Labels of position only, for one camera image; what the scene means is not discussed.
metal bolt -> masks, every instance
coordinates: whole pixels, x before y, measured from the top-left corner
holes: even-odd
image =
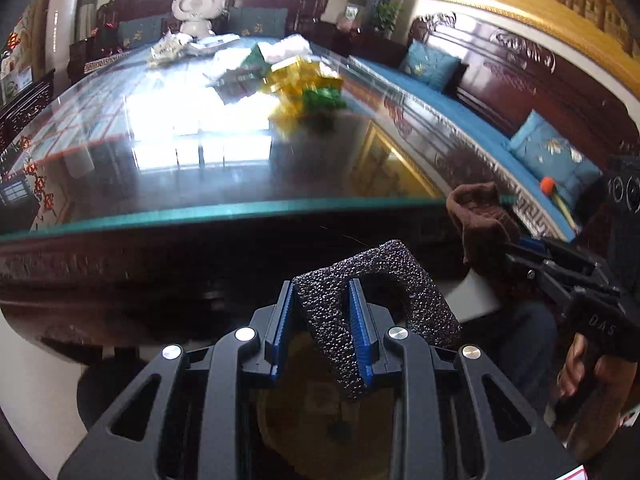
[[[467,345],[462,349],[462,355],[467,359],[478,359],[482,352],[477,346]]]
[[[180,348],[178,345],[169,345],[169,346],[165,346],[162,349],[162,357],[169,360],[180,357],[181,353],[182,353],[182,348]]]
[[[255,330],[250,326],[245,326],[236,330],[238,341],[251,341],[255,337]]]
[[[389,337],[391,339],[407,339],[409,337],[409,333],[407,329],[402,328],[401,326],[393,326],[389,329]]]

potted plant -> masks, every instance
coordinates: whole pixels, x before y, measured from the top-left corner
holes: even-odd
[[[396,20],[401,12],[400,4],[380,2],[373,15],[373,32],[385,38],[391,37],[393,31],[396,30]]]

person's leg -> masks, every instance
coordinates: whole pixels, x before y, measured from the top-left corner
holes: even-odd
[[[532,407],[544,414],[558,329],[543,303],[503,308],[466,323],[462,334],[465,343],[485,350]]]

white floor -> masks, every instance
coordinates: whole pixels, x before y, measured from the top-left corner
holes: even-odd
[[[0,313],[0,406],[51,479],[86,433],[76,407],[81,372],[81,365],[26,342]]]

blue cushion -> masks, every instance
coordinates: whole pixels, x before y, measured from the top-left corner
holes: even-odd
[[[538,179],[550,176],[570,209],[602,173],[533,110],[511,137],[509,150]]]
[[[269,36],[284,38],[287,9],[263,9],[261,7],[239,7],[229,9],[231,34],[240,36]]]
[[[170,14],[165,14],[130,20],[130,22],[120,22],[118,24],[118,42],[125,50],[155,43],[162,36],[162,20],[169,16]]]
[[[457,57],[414,40],[400,66],[400,72],[442,92],[459,65]]]
[[[500,133],[500,131],[486,121],[483,121],[462,103],[440,92],[436,92],[433,88],[428,87],[424,83],[420,83],[411,76],[372,61],[364,59],[358,59],[358,61],[449,118],[475,142],[491,153],[494,159],[505,170],[509,171],[518,179],[520,184],[525,187],[546,210],[567,240],[573,240],[575,238],[574,231],[562,213],[556,205],[540,191],[540,181],[538,178],[508,150],[509,139]]]

